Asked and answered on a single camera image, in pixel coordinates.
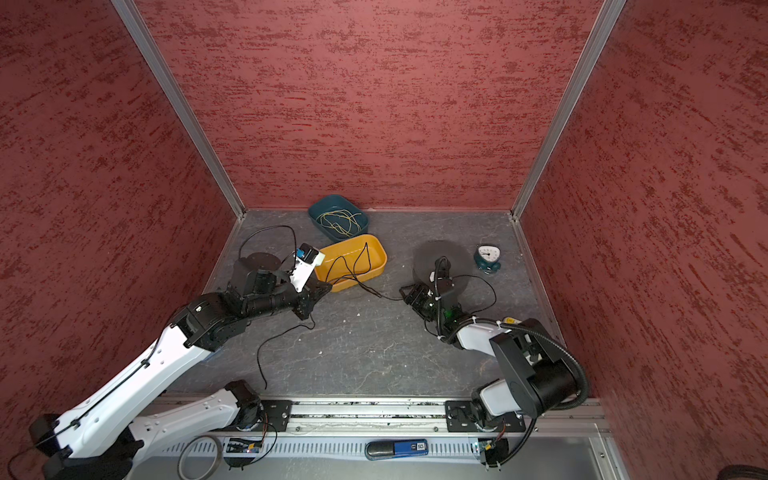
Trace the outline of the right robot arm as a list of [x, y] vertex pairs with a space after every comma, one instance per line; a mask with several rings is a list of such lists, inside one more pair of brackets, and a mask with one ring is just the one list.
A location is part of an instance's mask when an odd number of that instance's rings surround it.
[[537, 419], [582, 405], [590, 385], [583, 366], [536, 319], [491, 320], [464, 311], [453, 285], [442, 293], [424, 283], [399, 289], [426, 331], [454, 348], [495, 359], [501, 377], [475, 389], [469, 401], [447, 408], [451, 419], [495, 431], [513, 416]]

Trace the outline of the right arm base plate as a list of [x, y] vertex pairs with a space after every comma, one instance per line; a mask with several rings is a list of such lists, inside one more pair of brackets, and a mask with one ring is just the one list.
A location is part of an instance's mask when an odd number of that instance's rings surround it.
[[524, 419], [515, 412], [492, 416], [476, 400], [449, 400], [444, 408], [450, 433], [523, 433], [526, 430]]

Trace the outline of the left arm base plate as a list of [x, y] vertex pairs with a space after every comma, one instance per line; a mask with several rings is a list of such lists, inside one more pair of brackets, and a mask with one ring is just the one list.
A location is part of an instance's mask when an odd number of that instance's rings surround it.
[[274, 427], [279, 433], [287, 430], [294, 403], [290, 400], [260, 400], [241, 409], [234, 427], [239, 431], [256, 431]]

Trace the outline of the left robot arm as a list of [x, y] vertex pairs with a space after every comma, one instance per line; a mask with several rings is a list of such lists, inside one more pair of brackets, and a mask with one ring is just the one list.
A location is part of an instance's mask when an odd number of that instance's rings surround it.
[[158, 339], [96, 393], [33, 422], [33, 446], [47, 457], [44, 477], [124, 479], [141, 461], [191, 435], [264, 426], [261, 399], [244, 380], [161, 414], [142, 412], [253, 320], [283, 311], [308, 319], [332, 289], [315, 274], [323, 261], [323, 253], [308, 244], [295, 251], [288, 271], [269, 253], [238, 259], [225, 290], [203, 294], [178, 310]]

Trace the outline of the grey cable spool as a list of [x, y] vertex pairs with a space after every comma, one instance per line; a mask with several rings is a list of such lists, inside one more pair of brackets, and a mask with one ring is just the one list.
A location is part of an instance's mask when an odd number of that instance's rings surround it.
[[453, 292], [463, 293], [475, 264], [470, 252], [462, 245], [448, 240], [430, 240], [421, 243], [413, 252], [412, 275], [415, 282], [432, 286], [434, 274], [450, 278]]

